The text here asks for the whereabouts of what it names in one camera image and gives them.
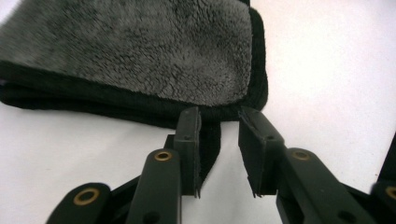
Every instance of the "black plastic part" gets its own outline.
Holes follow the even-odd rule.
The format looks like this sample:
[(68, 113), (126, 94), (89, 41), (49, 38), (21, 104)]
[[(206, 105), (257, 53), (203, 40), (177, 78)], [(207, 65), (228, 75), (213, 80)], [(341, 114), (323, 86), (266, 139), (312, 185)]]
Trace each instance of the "black plastic part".
[(396, 182), (378, 182), (373, 186), (370, 209), (378, 223), (396, 222)]
[[(280, 170), (304, 213), (305, 224), (375, 223), (314, 153), (289, 149)], [(278, 194), (294, 200), (281, 187)]]
[(71, 190), (49, 217), (48, 224), (99, 224), (108, 223), (111, 214), (107, 202), (110, 188), (90, 183)]
[(201, 116), (198, 107), (183, 110), (178, 119), (173, 147), (180, 156), (183, 195), (194, 195), (195, 197), (197, 194), (200, 195), (200, 130)]
[(166, 136), (165, 145), (163, 145), (163, 148), (173, 149), (174, 141), (175, 141), (175, 135), (168, 134), (168, 136)]
[(361, 205), (362, 208), (371, 213), (371, 209), (369, 207), (370, 195), (361, 192), (358, 189), (354, 189), (346, 184), (344, 184), (344, 187), (346, 188), (348, 193), (356, 200), (356, 202)]
[(180, 223), (180, 158), (171, 149), (151, 152), (132, 200), (126, 224)]
[(283, 224), (304, 223), (304, 214), (295, 200), (288, 200), (284, 197), (276, 196), (276, 207), (282, 218)]
[(111, 214), (113, 214), (111, 224), (125, 223), (139, 178), (140, 176), (111, 191), (112, 197), (109, 203)]
[(286, 147), (284, 140), (262, 112), (242, 107), (239, 140), (253, 195), (276, 194), (277, 163)]
[(396, 181), (396, 134), (379, 173), (378, 181)]

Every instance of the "fleece cloth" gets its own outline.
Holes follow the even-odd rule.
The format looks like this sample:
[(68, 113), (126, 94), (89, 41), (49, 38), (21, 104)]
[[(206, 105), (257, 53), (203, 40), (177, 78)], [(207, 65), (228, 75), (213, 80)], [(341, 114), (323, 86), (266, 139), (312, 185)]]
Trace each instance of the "fleece cloth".
[(196, 105), (248, 91), (248, 7), (230, 0), (27, 0), (0, 60)]
[[(99, 5), (100, 8), (103, 10), (102, 14), (107, 15), (107, 20), (111, 20), (111, 18), (118, 18), (117, 20), (113, 20), (111, 27), (107, 27), (107, 29), (122, 30), (121, 28), (117, 28), (117, 26), (122, 24), (122, 21), (120, 21), (120, 16), (112, 15), (114, 13), (114, 10), (112, 10), (112, 8), (117, 8), (117, 12), (120, 12), (120, 6), (129, 4), (130, 7), (133, 7), (134, 9), (129, 9), (126, 11), (122, 9), (121, 11), (124, 14), (130, 13), (130, 11), (137, 11), (139, 12), (138, 14), (141, 16), (141, 18), (138, 18), (140, 21), (149, 21), (148, 15), (155, 14), (154, 11), (158, 10), (158, 8), (150, 8), (145, 3), (146, 1), (142, 2), (136, 0), (127, 1), (125, 3), (121, 0), (111, 1), (111, 4), (109, 3), (110, 5), (106, 5), (108, 11), (103, 9), (104, 3), (100, 3)], [(206, 69), (206, 67), (216, 68), (218, 66), (216, 60), (214, 60), (216, 57), (213, 57), (214, 55), (216, 56), (217, 54), (219, 54), (219, 52), (200, 50), (198, 53), (195, 52), (198, 55), (197, 60), (204, 60), (207, 63), (201, 64), (201, 66), (197, 70), (207, 70), (209, 73), (201, 73), (201, 75), (196, 75), (194, 73), (191, 75), (191, 77), (184, 78), (185, 76), (183, 71), (183, 74), (177, 77), (177, 79), (175, 79), (172, 73), (163, 74), (163, 77), (156, 77), (152, 76), (151, 74), (143, 73), (140, 73), (140, 75), (135, 74), (135, 70), (133, 70), (133, 68), (138, 68), (138, 72), (142, 70), (152, 70), (152, 66), (154, 65), (151, 64), (149, 61), (145, 62), (142, 60), (138, 60), (138, 62), (135, 63), (128, 63), (123, 66), (123, 68), (127, 67), (131, 70), (125, 74), (126, 77), (120, 78), (114, 78), (113, 76), (109, 76), (108, 73), (103, 70), (107, 69), (107, 71), (109, 70), (111, 72), (112, 70), (116, 69), (117, 71), (120, 71), (120, 66), (116, 63), (116, 61), (111, 61), (112, 64), (108, 64), (109, 62), (105, 64), (105, 67), (102, 67), (102, 70), (99, 69), (100, 71), (94, 74), (94, 77), (90, 77), (91, 79), (85, 78), (87, 76), (87, 73), (85, 72), (81, 74), (72, 74), (68, 70), (64, 72), (53, 71), (54, 67), (62, 68), (64, 66), (70, 67), (71, 70), (76, 71), (76, 69), (78, 69), (78, 64), (80, 66), (79, 69), (85, 71), (87, 68), (91, 69), (91, 67), (95, 67), (96, 65), (98, 65), (94, 62), (92, 63), (92, 60), (88, 60), (87, 62), (81, 62), (81, 59), (79, 57), (86, 57), (86, 55), (92, 55), (92, 52), (82, 52), (80, 49), (72, 48), (74, 45), (77, 46), (79, 41), (82, 41), (81, 36), (77, 35), (77, 31), (64, 28), (64, 24), (78, 21), (78, 19), (75, 19), (75, 17), (83, 17), (83, 15), (79, 15), (77, 13), (77, 15), (74, 15), (73, 18), (69, 18), (70, 13), (76, 11), (81, 12), (83, 8), (85, 8), (84, 10), (93, 11), (93, 9), (88, 7), (86, 4), (90, 4), (91, 7), (96, 7), (96, 4), (98, 3), (96, 3), (96, 1), (82, 3), (81, 1), (69, 0), (62, 2), (50, 0), (25, 0), (22, 5), (20, 5), (20, 7), (15, 11), (14, 15), (10, 17), (8, 22), (0, 28), (0, 78), (7, 81), (6, 85), (0, 86), (0, 100), (3, 103), (29, 109), (67, 109), (83, 111), (110, 116), (114, 118), (146, 122), (149, 124), (158, 123), (157, 121), (153, 123), (153, 119), (160, 120), (160, 122), (165, 123), (166, 120), (169, 119), (175, 121), (178, 118), (178, 114), (182, 110), (187, 107), (196, 105), (200, 106), (203, 121), (210, 122), (219, 120), (236, 120), (237, 111), (241, 105), (249, 106), (256, 109), (262, 109), (265, 105), (268, 90), (265, 74), (265, 46), (262, 19), (257, 11), (246, 5), (248, 4), (248, 1), (244, 1), (244, 3), (233, 0), (202, 0), (193, 2), (166, 1), (166, 6), (173, 6), (173, 10), (167, 10), (169, 15), (166, 14), (166, 16), (169, 18), (179, 18), (181, 17), (179, 12), (184, 11), (186, 12), (185, 15), (188, 15), (189, 13), (187, 12), (189, 10), (196, 9), (198, 11), (196, 13), (197, 16), (194, 18), (187, 16), (185, 22), (190, 22), (194, 20), (203, 21), (203, 19), (200, 18), (201, 16), (203, 16), (204, 18), (210, 20), (210, 22), (204, 22), (205, 26), (210, 27), (212, 26), (212, 23), (215, 23), (215, 21), (217, 21), (218, 27), (222, 27), (217, 30), (212, 29), (213, 32), (218, 31), (215, 34), (212, 33), (212, 36), (207, 36), (207, 30), (210, 30), (209, 28), (205, 28), (204, 26), (199, 27), (198, 30), (195, 30), (197, 33), (196, 36), (200, 36), (202, 40), (197, 40), (198, 42), (190, 42), (190, 44), (188, 45), (192, 47), (187, 46), (187, 49), (199, 49), (197, 46), (194, 45), (203, 42), (206, 42), (205, 44), (211, 46), (212, 49), (215, 49), (215, 47), (213, 46), (218, 45), (218, 50), (224, 53), (224, 55), (222, 55), (222, 58), (225, 60), (223, 61), (223, 65), (231, 67), (224, 68), (227, 71), (229, 71), (230, 69), (234, 70), (232, 68), (236, 66), (235, 64), (250, 64), (250, 67), (247, 68), (248, 72), (237, 74), (237, 76), (240, 77), (235, 76), (236, 73), (230, 73), (231, 75), (226, 74), (228, 75), (227, 77), (223, 76), (224, 74), (219, 76), (219, 74), (213, 73), (212, 69)], [(48, 7), (53, 7), (53, 10), (56, 9), (58, 11), (52, 12), (48, 9)], [(101, 21), (102, 17), (99, 17), (99, 15), (102, 14), (96, 13), (94, 15), (97, 15), (97, 17), (85, 18), (86, 20), (92, 21), (84, 22), (88, 24), (108, 24), (107, 21)], [(249, 24), (247, 25), (247, 28), (245, 26), (235, 26), (234, 22), (225, 22), (227, 20), (234, 21), (236, 20), (236, 18), (238, 18), (239, 21), (243, 21), (244, 18), (249, 18)], [(63, 23), (58, 26), (54, 26), (53, 21)], [(134, 36), (134, 34), (136, 33), (136, 27), (132, 26), (128, 29), (128, 32), (130, 32), (129, 35)], [(155, 33), (155, 29), (146, 29), (145, 31), (146, 32), (144, 34), (141, 31), (140, 33), (137, 33), (143, 34), (141, 36), (142, 38), (148, 38), (150, 36), (153, 38), (155, 37), (155, 35), (150, 34)], [(175, 29), (173, 31), (175, 32), (172, 35), (168, 36), (170, 39), (174, 38), (174, 36), (179, 35), (178, 29)], [(69, 38), (63, 38), (62, 35), (59, 36), (61, 32), (64, 32), (64, 35), (68, 35)], [(243, 39), (242, 37), (233, 37), (236, 35), (243, 36), (241, 35), (241, 33), (245, 33), (244, 35), (247, 36), (247, 39), (250, 40), (248, 42), (250, 42), (251, 44), (251, 46), (247, 46), (247, 48), (243, 50), (244, 52), (250, 50), (250, 57), (247, 56), (245, 57), (245, 59), (244, 57), (241, 57), (241, 54), (230, 56), (232, 52), (227, 51), (227, 48), (232, 48), (234, 46), (239, 46), (235, 48), (236, 52), (238, 50), (241, 51), (240, 47), (242, 48), (242, 46), (246, 45), (247, 42), (243, 41), (242, 42), (244, 44), (239, 45), (240, 39)], [(26, 38), (26, 36), (28, 35), (35, 35), (36, 37), (32, 38), (30, 36), (29, 38)], [(118, 42), (125, 43), (125, 46), (127, 47), (129, 46), (131, 51), (129, 52), (129, 54), (134, 55), (134, 52), (137, 49), (134, 46), (128, 44), (128, 41), (126, 40), (123, 41), (121, 39), (119, 41), (111, 43), (103, 41), (101, 42), (101, 44), (104, 45), (104, 49), (108, 49), (108, 46), (118, 45), (116, 44)], [(98, 46), (97, 42), (90, 42), (87, 43), (87, 45), (95, 45), (96, 47), (101, 47)], [(79, 44), (79, 46), (83, 49), (88, 48), (86, 46), (82, 46), (81, 44)], [(169, 52), (171, 52), (173, 48), (177, 48), (174, 45), (162, 46), (164, 49), (170, 50)], [(107, 54), (106, 52), (106, 55), (103, 54), (100, 57), (113, 57), (113, 59), (115, 57), (115, 59), (117, 59), (117, 57), (120, 56), (117, 52), (109, 52), (112, 52), (114, 54), (111, 55)], [(61, 57), (61, 59), (63, 57), (64, 60), (53, 61), (52, 58), (56, 58), (54, 55), (57, 55), (56, 57), (58, 58)], [(146, 54), (146, 52), (143, 52), (142, 57), (158, 58), (159, 56), (155, 52), (154, 54), (149, 56)], [(175, 55), (163, 54), (163, 57), (167, 57), (168, 59), (174, 59)], [(190, 60), (189, 57), (184, 57), (182, 62), (184, 66), (183, 69), (186, 71), (189, 71), (190, 68), (196, 67), (196, 64), (198, 64), (195, 59)], [(180, 64), (177, 63), (163, 63), (163, 66), (174, 66), (176, 70), (179, 70), (180, 68)], [(143, 82), (140, 82), (135, 79), (135, 77), (138, 76), (146, 77)], [(233, 82), (233, 77), (235, 79), (245, 80), (246, 82), (245, 84), (243, 82), (239, 83), (238, 81)], [(201, 86), (199, 82), (196, 82), (196, 78), (200, 78), (203, 81), (201, 82), (201, 84), (204, 83), (204, 86)], [(227, 85), (224, 85), (223, 83), (225, 79), (227, 79)], [(133, 80), (129, 82), (129, 88), (143, 88), (144, 90), (146, 90), (146, 93), (142, 91), (131, 91), (120, 88), (119, 86), (117, 86), (118, 84), (115, 84), (116, 82), (119, 82), (119, 84), (120, 82), (123, 83), (125, 80)], [(208, 86), (206, 86), (205, 83), (207, 83), (208, 80), (210, 80), (211, 84), (208, 84)], [(165, 91), (165, 89), (169, 90), (169, 85), (174, 85), (175, 83), (176, 86), (174, 86), (175, 88), (173, 90), (179, 90), (180, 92), (172, 91), (172, 93), (170, 93), (170, 91)], [(220, 94), (215, 92), (210, 93), (212, 90), (214, 90), (213, 88), (215, 88), (216, 90), (218, 88), (221, 89)], [(154, 92), (168, 92), (170, 93), (168, 94), (168, 96), (170, 98), (174, 98), (162, 98)], [(214, 105), (220, 104), (220, 101), (222, 101), (223, 103), (229, 101), (229, 103), (224, 105)]]
[(267, 100), (262, 19), (236, 0), (25, 0), (0, 28), (0, 101), (175, 129), (200, 107), (201, 173), (220, 125)]

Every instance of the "gray fleece fabric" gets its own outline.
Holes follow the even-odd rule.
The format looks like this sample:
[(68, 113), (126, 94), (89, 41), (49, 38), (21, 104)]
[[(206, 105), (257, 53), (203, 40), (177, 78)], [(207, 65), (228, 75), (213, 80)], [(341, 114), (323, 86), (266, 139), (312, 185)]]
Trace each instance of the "gray fleece fabric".
[(247, 94), (251, 46), (237, 0), (25, 0), (0, 28), (2, 61), (209, 106)]

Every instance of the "metal grommet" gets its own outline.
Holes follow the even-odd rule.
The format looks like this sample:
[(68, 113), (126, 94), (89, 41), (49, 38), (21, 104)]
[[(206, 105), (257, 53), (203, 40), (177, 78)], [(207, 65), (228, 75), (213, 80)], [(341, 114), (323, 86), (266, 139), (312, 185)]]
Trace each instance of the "metal grommet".
[(387, 187), (385, 189), (385, 192), (388, 194), (388, 196), (394, 200), (396, 200), (396, 187)]
[(172, 158), (172, 154), (167, 151), (160, 151), (154, 156), (157, 161), (169, 161)]
[(75, 205), (87, 205), (99, 197), (99, 189), (87, 188), (80, 191), (73, 200)]
[(311, 157), (304, 151), (293, 151), (292, 156), (300, 161), (309, 161)]

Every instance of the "white background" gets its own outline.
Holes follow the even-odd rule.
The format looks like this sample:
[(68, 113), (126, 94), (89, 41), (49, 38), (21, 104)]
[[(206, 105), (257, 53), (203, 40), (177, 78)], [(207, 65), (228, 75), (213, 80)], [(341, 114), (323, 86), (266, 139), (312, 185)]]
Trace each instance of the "white background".
[[(3, 20), (18, 1), (0, 0)], [(269, 101), (263, 113), (288, 147), (315, 152), (337, 178), (369, 192), (396, 130), (396, 1), (259, 1)], [(0, 104), (0, 223), (44, 223), (71, 189), (112, 189), (140, 175), (172, 130), (66, 111)], [(222, 149), (183, 223), (281, 223), (275, 197), (254, 199), (237, 146)]]

